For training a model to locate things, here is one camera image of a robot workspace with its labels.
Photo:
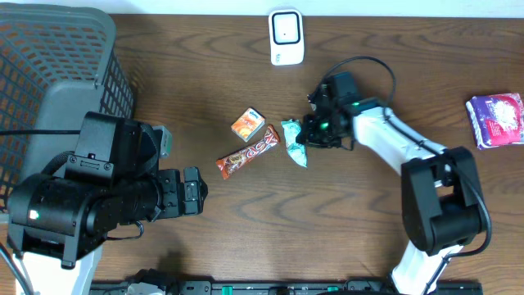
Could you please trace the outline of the red orange snack bar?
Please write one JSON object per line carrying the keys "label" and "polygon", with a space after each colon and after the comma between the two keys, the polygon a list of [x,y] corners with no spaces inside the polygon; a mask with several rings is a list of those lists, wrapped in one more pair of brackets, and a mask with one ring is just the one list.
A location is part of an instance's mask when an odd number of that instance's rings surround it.
{"label": "red orange snack bar", "polygon": [[247,163],[260,156],[269,149],[276,147],[281,142],[278,132],[269,125],[264,133],[264,137],[241,150],[233,152],[226,157],[216,161],[223,179],[228,179],[234,172],[241,169]]}

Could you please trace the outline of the small orange box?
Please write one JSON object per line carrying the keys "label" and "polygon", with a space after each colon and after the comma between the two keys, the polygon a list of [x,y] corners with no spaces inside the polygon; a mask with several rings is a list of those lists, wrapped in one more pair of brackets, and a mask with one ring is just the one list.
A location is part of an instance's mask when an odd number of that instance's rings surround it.
{"label": "small orange box", "polygon": [[249,107],[231,125],[231,130],[244,142],[248,142],[264,124],[265,118],[257,110]]}

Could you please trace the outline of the mint green snack packet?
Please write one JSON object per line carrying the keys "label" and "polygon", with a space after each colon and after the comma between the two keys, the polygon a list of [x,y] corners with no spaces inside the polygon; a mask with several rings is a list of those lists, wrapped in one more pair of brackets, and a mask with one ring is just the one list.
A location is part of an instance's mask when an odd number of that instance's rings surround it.
{"label": "mint green snack packet", "polygon": [[307,155],[305,145],[298,143],[298,135],[301,132],[300,122],[298,120],[285,120],[281,122],[284,131],[286,149],[288,156],[301,167],[307,167]]}

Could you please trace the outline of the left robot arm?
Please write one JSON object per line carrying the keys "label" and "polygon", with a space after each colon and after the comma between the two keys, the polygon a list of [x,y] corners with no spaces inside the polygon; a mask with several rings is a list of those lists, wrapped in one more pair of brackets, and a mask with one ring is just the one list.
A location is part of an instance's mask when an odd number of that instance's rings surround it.
{"label": "left robot arm", "polygon": [[12,191],[1,254],[22,293],[86,294],[114,229],[202,213],[200,171],[159,167],[163,134],[90,111],[76,148]]}

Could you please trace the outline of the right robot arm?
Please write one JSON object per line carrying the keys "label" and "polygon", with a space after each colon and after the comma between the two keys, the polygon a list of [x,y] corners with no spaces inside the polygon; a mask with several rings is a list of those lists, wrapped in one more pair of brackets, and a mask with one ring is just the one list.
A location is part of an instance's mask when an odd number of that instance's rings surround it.
{"label": "right robot arm", "polygon": [[476,162],[464,147],[449,149],[402,122],[385,102],[363,98],[349,72],[325,75],[308,96],[298,143],[339,148],[344,138],[374,151],[400,175],[409,238],[391,272],[397,292],[428,294],[455,257],[487,249],[492,235]]}

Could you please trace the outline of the purple noodle packet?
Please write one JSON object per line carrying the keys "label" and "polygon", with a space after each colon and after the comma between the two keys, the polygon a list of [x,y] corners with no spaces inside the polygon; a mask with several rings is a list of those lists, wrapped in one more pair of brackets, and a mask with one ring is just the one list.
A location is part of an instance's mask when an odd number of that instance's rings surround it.
{"label": "purple noodle packet", "polygon": [[518,93],[475,96],[465,107],[479,150],[523,145],[523,102]]}

